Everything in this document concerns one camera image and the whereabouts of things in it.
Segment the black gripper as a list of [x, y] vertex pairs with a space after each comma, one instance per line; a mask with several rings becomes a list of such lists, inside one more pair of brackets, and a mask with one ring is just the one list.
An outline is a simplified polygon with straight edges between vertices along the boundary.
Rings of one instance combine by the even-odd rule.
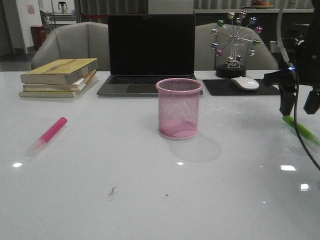
[[284, 6], [283, 1], [277, 16], [276, 34], [287, 68], [272, 73], [266, 73], [263, 84], [266, 87], [278, 85], [280, 92], [279, 111], [283, 116], [289, 116], [296, 101], [296, 85], [312, 86], [303, 107], [308, 115], [314, 115], [320, 109], [320, 2], [313, 0], [314, 7], [309, 29], [304, 41], [295, 48], [294, 62], [291, 62], [286, 49], [283, 46], [281, 36], [281, 23]]

